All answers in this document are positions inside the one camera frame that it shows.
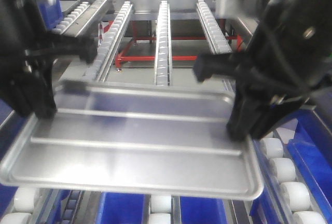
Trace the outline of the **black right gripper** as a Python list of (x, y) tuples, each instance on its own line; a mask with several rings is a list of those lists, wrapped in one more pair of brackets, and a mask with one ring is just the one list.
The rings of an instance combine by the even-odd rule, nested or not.
[(245, 52), (200, 54), (192, 69), (198, 82), (236, 79), (228, 134), (234, 141), (262, 138), (327, 87), (327, 34), (304, 38), (258, 27)]

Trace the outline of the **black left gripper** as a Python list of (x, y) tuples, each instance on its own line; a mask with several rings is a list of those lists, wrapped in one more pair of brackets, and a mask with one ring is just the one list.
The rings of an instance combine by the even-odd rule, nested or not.
[[(49, 48), (40, 55), (45, 40)], [(36, 0), (1, 0), (1, 100), (22, 117), (53, 117), (53, 61), (77, 55), (91, 64), (97, 48), (93, 37), (47, 33)]]

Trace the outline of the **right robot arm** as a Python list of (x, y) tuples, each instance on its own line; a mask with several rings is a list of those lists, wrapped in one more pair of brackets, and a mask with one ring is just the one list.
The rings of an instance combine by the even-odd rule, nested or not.
[(193, 72), (236, 81), (226, 130), (260, 139), (325, 88), (331, 71), (331, 0), (245, 0), (259, 20), (243, 51), (202, 54)]

